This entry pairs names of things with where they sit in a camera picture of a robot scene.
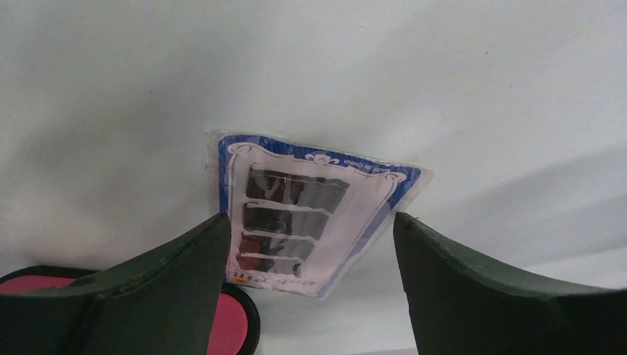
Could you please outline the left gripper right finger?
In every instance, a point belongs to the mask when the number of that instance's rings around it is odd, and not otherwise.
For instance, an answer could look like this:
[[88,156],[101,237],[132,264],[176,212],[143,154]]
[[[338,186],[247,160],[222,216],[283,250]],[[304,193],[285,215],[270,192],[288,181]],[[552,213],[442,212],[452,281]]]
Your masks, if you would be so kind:
[[399,212],[393,239],[420,354],[624,354],[626,291],[517,268]]

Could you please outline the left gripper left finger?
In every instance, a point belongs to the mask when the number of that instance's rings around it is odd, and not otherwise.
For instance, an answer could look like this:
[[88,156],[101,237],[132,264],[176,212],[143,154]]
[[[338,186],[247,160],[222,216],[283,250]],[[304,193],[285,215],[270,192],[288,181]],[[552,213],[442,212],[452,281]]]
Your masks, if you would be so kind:
[[204,354],[230,249],[216,214],[63,288],[1,296],[3,354]]

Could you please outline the black pink drawer organizer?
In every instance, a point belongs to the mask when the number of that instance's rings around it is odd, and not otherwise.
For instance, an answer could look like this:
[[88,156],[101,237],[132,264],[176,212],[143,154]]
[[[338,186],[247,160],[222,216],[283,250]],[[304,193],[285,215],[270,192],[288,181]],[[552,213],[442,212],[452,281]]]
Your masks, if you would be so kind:
[[[32,266],[1,277],[1,293],[40,288],[63,288],[93,270],[58,266]],[[208,354],[254,354],[260,340],[260,315],[252,299],[240,288],[223,284],[209,337]]]

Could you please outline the bob pin card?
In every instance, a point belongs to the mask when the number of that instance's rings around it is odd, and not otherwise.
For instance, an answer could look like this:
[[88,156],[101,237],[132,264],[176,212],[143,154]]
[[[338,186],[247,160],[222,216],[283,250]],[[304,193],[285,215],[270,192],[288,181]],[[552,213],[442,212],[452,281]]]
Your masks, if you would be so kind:
[[226,282],[326,298],[431,169],[250,132],[206,131],[213,209],[231,223]]

